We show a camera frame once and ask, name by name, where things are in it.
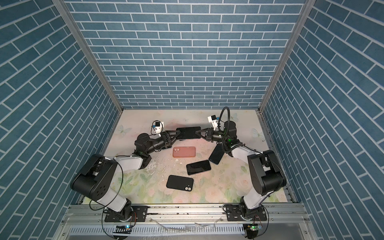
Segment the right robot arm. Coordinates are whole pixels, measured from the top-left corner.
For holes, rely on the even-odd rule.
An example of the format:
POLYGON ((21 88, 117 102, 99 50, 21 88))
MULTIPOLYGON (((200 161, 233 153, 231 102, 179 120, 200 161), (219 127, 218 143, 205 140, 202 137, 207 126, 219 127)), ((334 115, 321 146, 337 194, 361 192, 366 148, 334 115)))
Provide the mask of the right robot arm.
POLYGON ((259 152, 247 147, 237 138, 235 122, 226 121, 223 130, 198 130, 196 135, 208 142, 222 144, 226 154, 249 165, 253 187, 239 203, 241 216, 245 220, 254 218, 257 211, 262 210, 264 200, 287 185, 286 176, 276 154, 272 150, 259 152))

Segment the pink phone case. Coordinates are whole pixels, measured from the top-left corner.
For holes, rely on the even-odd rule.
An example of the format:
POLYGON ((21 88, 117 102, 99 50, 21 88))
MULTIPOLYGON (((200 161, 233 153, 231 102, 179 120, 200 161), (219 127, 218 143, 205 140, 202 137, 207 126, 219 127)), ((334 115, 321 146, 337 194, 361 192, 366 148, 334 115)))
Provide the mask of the pink phone case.
POLYGON ((175 147, 173 148, 173 157, 178 158, 195 158, 196 147, 175 147))

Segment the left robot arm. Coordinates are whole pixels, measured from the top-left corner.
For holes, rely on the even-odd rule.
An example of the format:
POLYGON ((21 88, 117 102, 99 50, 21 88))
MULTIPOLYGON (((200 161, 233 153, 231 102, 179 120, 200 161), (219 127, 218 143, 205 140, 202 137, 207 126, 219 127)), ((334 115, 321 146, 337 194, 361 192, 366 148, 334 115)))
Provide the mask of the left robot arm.
POLYGON ((148 166, 153 152, 170 149, 180 135, 180 131, 164 131, 152 139, 149 134, 140 134, 136 149, 131 155, 107 158, 100 154, 92 155, 71 182, 71 189, 116 214, 121 222, 131 218, 131 201, 113 190, 112 180, 116 172, 124 176, 125 171, 141 170, 148 166))

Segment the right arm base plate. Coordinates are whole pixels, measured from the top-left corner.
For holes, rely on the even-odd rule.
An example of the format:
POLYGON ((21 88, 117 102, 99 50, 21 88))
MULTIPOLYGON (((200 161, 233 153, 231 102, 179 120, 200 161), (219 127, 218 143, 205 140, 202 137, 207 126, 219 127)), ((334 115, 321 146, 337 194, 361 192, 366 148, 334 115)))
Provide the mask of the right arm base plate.
POLYGON ((245 204, 240 203, 239 205, 225 204, 222 209, 229 222, 239 221, 266 221, 267 213, 262 207, 250 210, 245 204))

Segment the purple-edged black phone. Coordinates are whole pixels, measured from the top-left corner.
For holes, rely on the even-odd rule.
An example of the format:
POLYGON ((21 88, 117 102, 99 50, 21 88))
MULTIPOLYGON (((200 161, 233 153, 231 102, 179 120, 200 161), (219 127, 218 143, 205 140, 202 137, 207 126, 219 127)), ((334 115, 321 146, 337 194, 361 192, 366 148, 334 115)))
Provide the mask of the purple-edged black phone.
POLYGON ((177 136, 177 140, 200 139, 201 135, 196 133, 200 130, 201 127, 177 128, 177 131, 180 132, 180 134, 177 136))

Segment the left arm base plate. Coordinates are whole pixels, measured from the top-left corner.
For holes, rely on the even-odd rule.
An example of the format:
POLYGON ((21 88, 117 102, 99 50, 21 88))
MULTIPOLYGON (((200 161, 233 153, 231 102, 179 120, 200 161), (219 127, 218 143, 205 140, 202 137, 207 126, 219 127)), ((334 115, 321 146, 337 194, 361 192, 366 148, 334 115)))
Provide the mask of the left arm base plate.
POLYGON ((148 206, 125 206, 120 212, 111 209, 103 211, 104 221, 107 223, 144 222, 148 213, 148 206))

